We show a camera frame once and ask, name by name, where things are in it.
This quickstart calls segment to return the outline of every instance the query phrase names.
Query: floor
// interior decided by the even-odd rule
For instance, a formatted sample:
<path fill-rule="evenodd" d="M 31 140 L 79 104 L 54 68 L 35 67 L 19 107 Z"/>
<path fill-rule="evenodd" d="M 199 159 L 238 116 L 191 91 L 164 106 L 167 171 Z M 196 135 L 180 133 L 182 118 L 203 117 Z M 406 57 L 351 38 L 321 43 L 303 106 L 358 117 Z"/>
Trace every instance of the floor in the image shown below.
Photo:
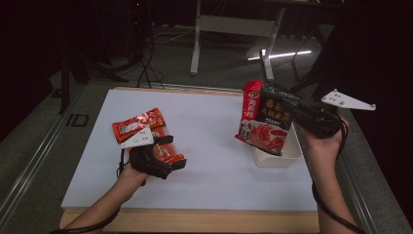
<path fill-rule="evenodd" d="M 193 32 L 191 27 L 155 28 L 154 50 L 150 50 L 148 41 L 143 57 L 148 79 L 142 76 L 139 87 L 148 87 L 149 81 L 156 88 L 190 86 L 239 92 L 248 80 L 264 78 L 260 60 L 248 58 L 257 57 L 259 50 L 266 47 L 266 39 L 215 33 L 202 35 L 199 73 L 191 75 Z M 280 37 L 273 54 L 297 52 L 302 42 L 294 37 Z M 314 39 L 302 49 L 312 52 L 296 58 L 300 76 L 311 67 L 319 49 Z M 297 84 L 291 59 L 287 56 L 272 60 L 276 81 L 287 87 Z M 122 63 L 125 59 L 113 58 L 113 62 Z M 120 77 L 129 80 L 128 83 L 113 82 L 91 69 L 91 81 L 86 86 L 77 84 L 71 77 L 71 102 L 65 114 L 58 114 L 59 98 L 47 97 L 1 142 L 0 233 L 48 233 L 58 228 L 62 215 L 60 202 L 93 127 L 88 124 L 77 128 L 70 122 L 73 121 L 71 117 L 82 118 L 83 113 L 88 113 L 93 123 L 98 115 L 98 104 L 104 100 L 107 90 L 138 86 L 142 71 L 140 63 L 118 72 Z M 60 73 L 50 79 L 56 89 L 60 88 Z M 97 87 L 92 95 L 85 92 L 91 86 Z"/>

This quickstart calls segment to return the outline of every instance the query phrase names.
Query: hot pot seasoning package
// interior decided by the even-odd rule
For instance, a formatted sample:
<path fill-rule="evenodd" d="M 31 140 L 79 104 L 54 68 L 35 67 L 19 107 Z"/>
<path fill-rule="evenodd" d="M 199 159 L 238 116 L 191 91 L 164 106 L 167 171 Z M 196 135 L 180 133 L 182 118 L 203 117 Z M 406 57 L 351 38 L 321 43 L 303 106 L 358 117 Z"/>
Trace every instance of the hot pot seasoning package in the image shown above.
<path fill-rule="evenodd" d="M 262 92 L 264 81 L 245 84 L 243 113 L 235 138 L 267 153 L 282 156 L 282 147 L 291 127 L 292 116 L 282 108 L 281 98 Z"/>

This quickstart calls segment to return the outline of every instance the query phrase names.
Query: light strip on floor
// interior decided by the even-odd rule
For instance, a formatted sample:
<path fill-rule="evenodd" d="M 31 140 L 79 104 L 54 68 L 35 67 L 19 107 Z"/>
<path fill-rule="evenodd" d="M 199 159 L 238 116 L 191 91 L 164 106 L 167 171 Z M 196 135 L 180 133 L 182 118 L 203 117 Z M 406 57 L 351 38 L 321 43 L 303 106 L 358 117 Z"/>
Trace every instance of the light strip on floor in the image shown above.
<path fill-rule="evenodd" d="M 310 52 L 311 51 L 298 52 L 297 55 L 306 55 L 306 54 L 309 54 Z M 270 59 L 281 58 L 281 57 L 289 57 L 289 56 L 294 56 L 294 55 L 295 55 L 295 52 L 279 54 L 279 55 L 272 55 L 272 56 L 270 56 Z M 248 60 L 256 60 L 256 59 L 260 59 L 260 57 L 249 58 Z"/>

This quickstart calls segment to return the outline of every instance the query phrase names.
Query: table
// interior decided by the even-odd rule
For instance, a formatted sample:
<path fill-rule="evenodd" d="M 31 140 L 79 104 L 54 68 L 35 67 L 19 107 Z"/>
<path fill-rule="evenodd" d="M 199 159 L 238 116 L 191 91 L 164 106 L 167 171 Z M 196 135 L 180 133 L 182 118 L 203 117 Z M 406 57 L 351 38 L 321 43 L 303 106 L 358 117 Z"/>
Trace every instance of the table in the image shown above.
<path fill-rule="evenodd" d="M 150 177 L 106 231 L 318 232 L 317 204 L 304 158 L 287 169 L 258 168 L 251 146 L 234 138 L 242 101 L 240 94 L 109 91 L 63 200 L 60 226 L 116 179 L 120 147 L 110 124 L 156 105 L 178 151 L 188 159 L 187 166 L 167 180 Z"/>
<path fill-rule="evenodd" d="M 267 80 L 274 80 L 273 69 L 270 61 L 270 53 L 273 50 L 280 26 L 282 24 L 282 17 L 285 8 L 288 6 L 304 6 L 304 7 L 329 7 L 339 8 L 341 5 L 337 4 L 321 4 L 319 1 L 312 0 L 258 0 L 258 1 L 239 1 L 240 3 L 263 3 L 276 4 L 280 6 L 276 19 L 273 21 L 263 19 L 236 19 L 228 17 L 207 16 L 201 14 L 201 1 L 197 0 L 197 11 L 195 20 L 195 44 L 191 60 L 190 74 L 198 74 L 198 66 L 200 60 L 200 32 L 214 31 L 224 33 L 234 33 L 243 35 L 252 35 L 260 37 L 268 37 L 268 46 L 266 50 L 260 52 L 262 58 L 265 76 Z"/>

